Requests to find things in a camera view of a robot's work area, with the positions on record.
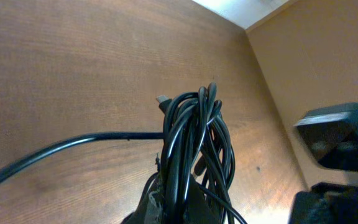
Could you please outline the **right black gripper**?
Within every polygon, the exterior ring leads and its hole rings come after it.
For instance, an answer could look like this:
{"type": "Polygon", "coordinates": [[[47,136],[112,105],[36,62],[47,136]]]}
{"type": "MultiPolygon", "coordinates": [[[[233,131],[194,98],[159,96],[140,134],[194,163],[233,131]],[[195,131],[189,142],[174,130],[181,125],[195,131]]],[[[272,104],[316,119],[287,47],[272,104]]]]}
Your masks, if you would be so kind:
{"type": "Polygon", "coordinates": [[[295,195],[289,224],[358,224],[358,187],[318,183],[295,195]]]}

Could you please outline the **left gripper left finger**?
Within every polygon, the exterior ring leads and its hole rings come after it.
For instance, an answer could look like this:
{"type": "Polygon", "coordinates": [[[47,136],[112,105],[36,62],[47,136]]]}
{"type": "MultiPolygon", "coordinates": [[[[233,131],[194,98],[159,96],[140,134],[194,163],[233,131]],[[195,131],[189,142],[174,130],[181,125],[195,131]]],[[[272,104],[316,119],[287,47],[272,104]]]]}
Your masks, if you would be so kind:
{"type": "Polygon", "coordinates": [[[162,224],[165,215],[165,182],[162,175],[162,156],[155,158],[157,171],[146,181],[136,209],[122,220],[122,224],[162,224]]]}

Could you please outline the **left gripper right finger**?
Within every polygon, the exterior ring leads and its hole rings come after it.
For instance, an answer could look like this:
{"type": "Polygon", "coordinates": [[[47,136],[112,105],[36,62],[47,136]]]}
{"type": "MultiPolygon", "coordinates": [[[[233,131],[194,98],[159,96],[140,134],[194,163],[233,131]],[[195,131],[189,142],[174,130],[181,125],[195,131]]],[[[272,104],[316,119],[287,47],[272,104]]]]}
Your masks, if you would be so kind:
{"type": "Polygon", "coordinates": [[[208,207],[197,181],[190,176],[186,198],[186,222],[191,224],[218,224],[219,220],[208,207]]]}

